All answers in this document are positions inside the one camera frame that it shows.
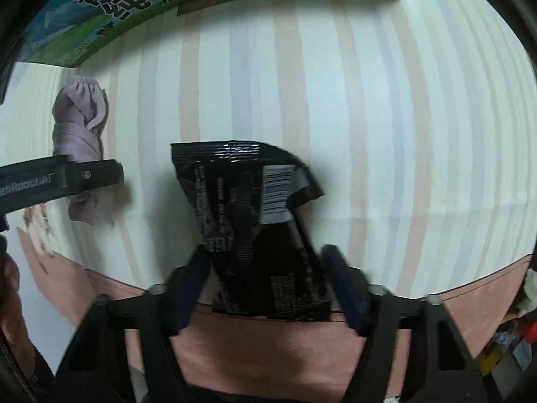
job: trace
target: skin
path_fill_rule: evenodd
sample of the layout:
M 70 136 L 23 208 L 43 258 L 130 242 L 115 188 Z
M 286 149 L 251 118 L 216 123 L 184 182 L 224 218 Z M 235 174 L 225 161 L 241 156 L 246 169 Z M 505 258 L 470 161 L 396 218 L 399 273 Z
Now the skin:
M 0 271 L 3 271 L 7 281 L 6 298 L 0 305 L 0 328 L 2 328 L 21 370 L 26 377 L 31 377 L 36 367 L 36 353 L 22 316 L 22 303 L 18 293 L 20 287 L 19 268 L 9 254 L 6 265 Z

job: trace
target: torn package corner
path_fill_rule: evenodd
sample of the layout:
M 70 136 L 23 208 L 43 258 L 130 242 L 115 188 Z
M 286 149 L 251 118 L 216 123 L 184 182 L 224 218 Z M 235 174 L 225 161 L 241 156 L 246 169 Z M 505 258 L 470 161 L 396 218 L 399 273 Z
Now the torn package corner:
M 172 144 L 172 159 L 220 280 L 213 310 L 327 320 L 323 270 L 296 211 L 323 195 L 309 168 L 251 141 Z

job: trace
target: black plastic package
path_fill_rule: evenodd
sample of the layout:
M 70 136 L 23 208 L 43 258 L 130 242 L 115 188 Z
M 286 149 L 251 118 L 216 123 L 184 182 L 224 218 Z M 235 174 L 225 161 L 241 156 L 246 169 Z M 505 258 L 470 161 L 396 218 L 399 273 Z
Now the black plastic package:
M 323 192 L 289 152 L 252 141 L 172 144 L 221 289 L 218 313 L 325 321 L 330 298 L 296 209 Z

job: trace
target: white barcode label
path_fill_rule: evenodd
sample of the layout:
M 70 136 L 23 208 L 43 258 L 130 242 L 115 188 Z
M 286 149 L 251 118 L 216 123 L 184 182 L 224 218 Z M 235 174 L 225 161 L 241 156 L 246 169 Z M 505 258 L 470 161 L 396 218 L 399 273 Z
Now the white barcode label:
M 261 200 L 261 224 L 287 222 L 293 218 L 287 209 L 291 194 L 294 165 L 265 165 L 263 167 L 263 195 Z

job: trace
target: red object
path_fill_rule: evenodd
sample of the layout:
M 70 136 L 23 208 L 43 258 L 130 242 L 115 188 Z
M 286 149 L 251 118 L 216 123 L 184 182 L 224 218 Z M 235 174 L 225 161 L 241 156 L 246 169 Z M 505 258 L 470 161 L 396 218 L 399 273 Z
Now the red object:
M 528 344 L 537 342 L 537 322 L 521 324 L 520 331 Z

